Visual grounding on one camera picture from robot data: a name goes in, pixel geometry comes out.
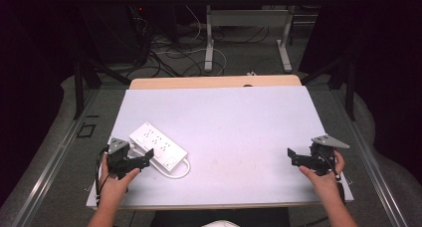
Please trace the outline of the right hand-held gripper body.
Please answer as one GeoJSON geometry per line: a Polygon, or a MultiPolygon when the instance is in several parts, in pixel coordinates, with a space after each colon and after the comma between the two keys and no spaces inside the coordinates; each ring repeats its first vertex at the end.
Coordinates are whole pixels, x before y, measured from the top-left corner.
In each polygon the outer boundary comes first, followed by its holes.
{"type": "Polygon", "coordinates": [[[312,142],[311,155],[314,159],[312,170],[314,170],[317,175],[326,175],[331,170],[334,170],[334,152],[338,148],[350,148],[349,144],[346,144],[328,134],[313,137],[312,142]]]}

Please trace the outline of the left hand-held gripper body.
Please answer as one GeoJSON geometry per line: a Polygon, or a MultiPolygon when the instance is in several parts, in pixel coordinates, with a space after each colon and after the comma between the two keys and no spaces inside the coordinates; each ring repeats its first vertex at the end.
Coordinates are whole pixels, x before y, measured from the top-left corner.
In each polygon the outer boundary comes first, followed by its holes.
{"type": "Polygon", "coordinates": [[[115,174],[118,179],[124,178],[129,172],[136,168],[141,168],[141,159],[129,158],[130,145],[127,141],[112,138],[109,142],[107,152],[107,168],[111,174],[115,174]]]}

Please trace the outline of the white power strip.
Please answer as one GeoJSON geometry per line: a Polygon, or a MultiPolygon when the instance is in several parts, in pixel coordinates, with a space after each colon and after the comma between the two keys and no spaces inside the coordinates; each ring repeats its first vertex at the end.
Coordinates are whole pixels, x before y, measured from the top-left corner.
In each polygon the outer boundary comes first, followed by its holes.
{"type": "Polygon", "coordinates": [[[167,137],[149,122],[141,125],[129,135],[129,139],[136,146],[137,151],[153,150],[151,161],[166,174],[179,173],[190,170],[187,151],[167,137]]]}

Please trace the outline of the person's right hand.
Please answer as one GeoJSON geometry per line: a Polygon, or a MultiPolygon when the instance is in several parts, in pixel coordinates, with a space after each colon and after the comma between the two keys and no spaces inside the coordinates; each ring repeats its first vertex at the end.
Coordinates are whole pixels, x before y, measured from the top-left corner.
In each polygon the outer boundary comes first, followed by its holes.
{"type": "Polygon", "coordinates": [[[318,176],[305,166],[300,166],[299,171],[313,184],[316,194],[320,199],[338,197],[339,192],[336,184],[336,177],[341,175],[345,162],[342,155],[334,152],[335,168],[329,174],[318,176]]]}

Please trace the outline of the person's left hand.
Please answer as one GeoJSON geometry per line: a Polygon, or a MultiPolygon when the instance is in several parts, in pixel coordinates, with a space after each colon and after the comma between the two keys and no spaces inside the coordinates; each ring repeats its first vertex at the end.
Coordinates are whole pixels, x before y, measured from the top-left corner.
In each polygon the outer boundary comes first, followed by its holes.
{"type": "Polygon", "coordinates": [[[107,155],[104,154],[100,177],[101,191],[99,209],[117,208],[121,203],[128,186],[140,172],[139,168],[135,168],[127,173],[124,178],[117,179],[109,174],[106,159],[107,155]]]}

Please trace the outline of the person's dark clothing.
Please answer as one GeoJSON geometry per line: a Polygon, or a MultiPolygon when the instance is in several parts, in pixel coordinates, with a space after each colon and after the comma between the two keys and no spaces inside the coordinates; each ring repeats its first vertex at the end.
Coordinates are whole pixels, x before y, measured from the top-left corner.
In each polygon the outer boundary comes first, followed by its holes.
{"type": "Polygon", "coordinates": [[[201,227],[217,220],[240,227],[291,227],[287,208],[156,211],[150,227],[201,227]]]}

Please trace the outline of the white table mat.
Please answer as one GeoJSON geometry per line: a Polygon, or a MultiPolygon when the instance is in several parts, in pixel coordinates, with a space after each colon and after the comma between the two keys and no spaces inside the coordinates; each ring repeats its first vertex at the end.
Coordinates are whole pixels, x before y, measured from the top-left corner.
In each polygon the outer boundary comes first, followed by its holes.
{"type": "Polygon", "coordinates": [[[190,170],[167,178],[144,168],[123,209],[200,209],[317,204],[288,149],[307,155],[323,135],[302,86],[128,90],[112,136],[128,139],[149,122],[188,153],[190,170]]]}

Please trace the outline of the black metal stand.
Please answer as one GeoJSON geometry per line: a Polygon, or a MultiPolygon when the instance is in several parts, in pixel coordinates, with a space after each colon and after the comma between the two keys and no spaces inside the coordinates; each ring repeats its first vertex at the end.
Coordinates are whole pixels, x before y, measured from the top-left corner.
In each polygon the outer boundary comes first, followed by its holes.
{"type": "Polygon", "coordinates": [[[353,110],[356,73],[355,58],[348,56],[336,58],[326,66],[317,69],[309,75],[306,75],[304,78],[301,78],[301,83],[306,85],[322,74],[329,72],[331,72],[331,77],[327,82],[328,88],[330,90],[339,90],[342,85],[345,85],[344,109],[349,118],[352,121],[355,121],[353,110]]]}
{"type": "Polygon", "coordinates": [[[99,89],[102,81],[99,73],[104,73],[107,76],[121,82],[124,85],[129,85],[131,80],[123,77],[117,72],[111,70],[104,64],[95,61],[91,58],[80,58],[74,61],[74,78],[75,78],[75,95],[76,95],[76,112],[74,119],[78,119],[85,109],[84,84],[87,84],[90,89],[99,89]]]}

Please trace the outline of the white rounded object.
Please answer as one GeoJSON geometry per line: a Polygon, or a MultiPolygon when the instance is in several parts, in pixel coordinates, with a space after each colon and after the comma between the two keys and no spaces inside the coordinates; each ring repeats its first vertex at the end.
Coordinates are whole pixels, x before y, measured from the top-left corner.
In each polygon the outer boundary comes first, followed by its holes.
{"type": "Polygon", "coordinates": [[[217,220],[217,221],[213,221],[211,223],[205,224],[201,227],[240,227],[240,226],[231,221],[217,220]]]}

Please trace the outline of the white-legged desk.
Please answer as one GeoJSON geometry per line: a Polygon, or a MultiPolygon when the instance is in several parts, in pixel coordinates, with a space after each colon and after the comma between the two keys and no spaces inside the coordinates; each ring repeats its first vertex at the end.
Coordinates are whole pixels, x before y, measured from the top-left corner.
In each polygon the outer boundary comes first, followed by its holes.
{"type": "Polygon", "coordinates": [[[286,49],[286,44],[293,25],[295,13],[295,5],[287,5],[284,9],[263,9],[263,8],[247,8],[247,9],[215,9],[211,5],[206,6],[206,33],[207,47],[205,53],[204,71],[211,72],[213,69],[214,27],[282,27],[284,29],[283,36],[277,41],[282,68],[286,73],[290,73],[293,69],[286,49]]]}

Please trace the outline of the metal floor rail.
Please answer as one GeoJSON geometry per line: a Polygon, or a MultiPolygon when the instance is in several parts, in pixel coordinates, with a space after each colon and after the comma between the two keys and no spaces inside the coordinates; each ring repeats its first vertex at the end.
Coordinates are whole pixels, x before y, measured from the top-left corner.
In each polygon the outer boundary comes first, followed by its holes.
{"type": "Polygon", "coordinates": [[[100,91],[90,91],[86,109],[74,119],[69,99],[23,178],[2,208],[0,227],[85,227],[97,153],[103,146],[100,91]]]}
{"type": "Polygon", "coordinates": [[[335,100],[336,106],[340,109],[342,116],[345,118],[345,121],[349,126],[355,141],[357,142],[356,149],[359,157],[363,162],[378,199],[380,200],[384,212],[386,213],[392,227],[409,227],[406,218],[398,207],[396,200],[393,197],[392,192],[380,171],[380,166],[375,156],[373,155],[373,151],[364,140],[357,123],[352,120],[349,114],[346,112],[342,94],[340,91],[331,91],[331,95],[335,100]]]}

